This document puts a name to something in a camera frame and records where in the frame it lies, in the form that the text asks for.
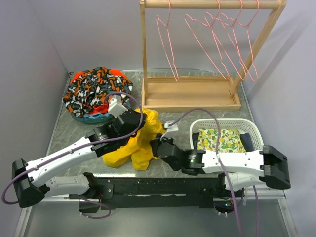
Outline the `yellow shorts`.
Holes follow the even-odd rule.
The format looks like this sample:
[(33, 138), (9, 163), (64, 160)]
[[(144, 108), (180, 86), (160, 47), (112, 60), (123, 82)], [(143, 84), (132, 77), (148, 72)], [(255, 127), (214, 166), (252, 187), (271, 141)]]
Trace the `yellow shorts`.
[(119, 167), (128, 160), (132, 161), (132, 165), (136, 170), (146, 170), (153, 155), (150, 141), (154, 140), (157, 135), (164, 134), (165, 130), (159, 121), (159, 113), (155, 110), (143, 108), (146, 114), (146, 123), (140, 129), (136, 137), (130, 138), (127, 145), (118, 150), (102, 156), (103, 162), (109, 167)]

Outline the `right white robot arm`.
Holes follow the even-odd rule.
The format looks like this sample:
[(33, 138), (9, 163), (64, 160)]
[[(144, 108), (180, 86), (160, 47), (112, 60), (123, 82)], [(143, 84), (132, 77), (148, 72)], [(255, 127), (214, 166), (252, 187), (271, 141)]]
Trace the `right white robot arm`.
[(182, 150), (172, 138), (158, 135), (150, 141), (153, 155), (166, 162), (174, 171), (188, 175), (223, 173), (216, 185), (217, 193), (227, 197), (242, 188), (266, 184), (278, 190), (290, 189), (288, 159), (270, 145), (245, 153), (216, 153), (209, 150)]

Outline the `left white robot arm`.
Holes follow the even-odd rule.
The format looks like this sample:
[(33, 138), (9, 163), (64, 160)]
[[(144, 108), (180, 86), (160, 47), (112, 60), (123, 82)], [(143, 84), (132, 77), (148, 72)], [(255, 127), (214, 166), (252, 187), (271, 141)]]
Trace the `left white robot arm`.
[(127, 145), (146, 123), (146, 114), (127, 110), (103, 126), (87, 133), (70, 146), (49, 156), (26, 162), (17, 159), (12, 164), (12, 180), (21, 208), (33, 206), (45, 197), (59, 195), (62, 189), (71, 194), (93, 198), (98, 186), (91, 175), (67, 178), (67, 184), (54, 181), (54, 176), (73, 165), (101, 157)]

